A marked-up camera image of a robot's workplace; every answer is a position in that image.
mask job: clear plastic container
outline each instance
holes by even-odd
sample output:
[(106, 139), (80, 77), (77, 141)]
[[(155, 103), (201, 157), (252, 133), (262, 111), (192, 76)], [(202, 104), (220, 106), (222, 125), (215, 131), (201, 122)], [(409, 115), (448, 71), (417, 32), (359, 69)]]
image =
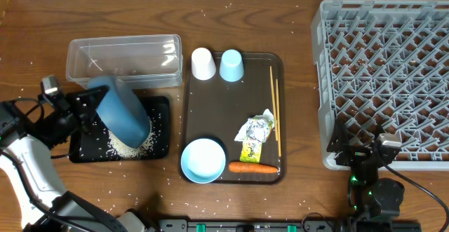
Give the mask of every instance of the clear plastic container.
[(66, 78), (87, 88), (90, 78), (115, 75), (131, 88), (164, 88), (182, 83), (178, 35), (75, 39), (67, 55)]

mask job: plastic lattice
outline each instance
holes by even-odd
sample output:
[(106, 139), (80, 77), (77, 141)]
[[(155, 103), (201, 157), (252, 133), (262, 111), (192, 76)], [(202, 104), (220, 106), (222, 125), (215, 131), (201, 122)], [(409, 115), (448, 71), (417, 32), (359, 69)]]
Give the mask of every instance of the plastic lattice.
[(381, 124), (403, 143), (398, 160), (449, 161), (449, 17), (323, 21), (331, 108), (350, 143)]

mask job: transparent plastic bin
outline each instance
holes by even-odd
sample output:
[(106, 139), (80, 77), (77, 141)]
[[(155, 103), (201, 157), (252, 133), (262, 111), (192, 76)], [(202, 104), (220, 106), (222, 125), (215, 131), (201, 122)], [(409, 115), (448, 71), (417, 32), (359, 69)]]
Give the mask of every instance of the transparent plastic bin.
[(90, 78), (115, 75), (133, 89), (182, 83), (178, 35), (75, 39), (69, 45), (66, 78), (87, 88)]
[(449, 170), (449, 1), (325, 0), (312, 24), (323, 164), (335, 119), (364, 146), (398, 135), (396, 170)]

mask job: rice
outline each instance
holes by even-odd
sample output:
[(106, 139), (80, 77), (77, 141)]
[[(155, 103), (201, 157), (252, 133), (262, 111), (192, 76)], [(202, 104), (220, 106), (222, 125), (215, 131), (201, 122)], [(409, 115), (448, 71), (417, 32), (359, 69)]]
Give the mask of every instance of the rice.
[(155, 136), (153, 130), (152, 130), (152, 122), (149, 120), (150, 125), (150, 131), (148, 134), (148, 137), (146, 140), (138, 147), (138, 148), (131, 148), (124, 144), (114, 133), (112, 133), (111, 130), (108, 130), (109, 133), (109, 141), (108, 141), (108, 147), (111, 148), (106, 151), (107, 155), (118, 155), (122, 158), (139, 158), (141, 156), (146, 156), (153, 152), (153, 144), (154, 144), (154, 138)]

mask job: white cup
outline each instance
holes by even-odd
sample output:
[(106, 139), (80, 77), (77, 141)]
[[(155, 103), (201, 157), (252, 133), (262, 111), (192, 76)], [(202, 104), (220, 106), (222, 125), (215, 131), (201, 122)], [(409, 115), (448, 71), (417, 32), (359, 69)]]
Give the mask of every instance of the white cup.
[(197, 48), (192, 53), (192, 74), (198, 80), (208, 80), (217, 71), (212, 54), (206, 48)]

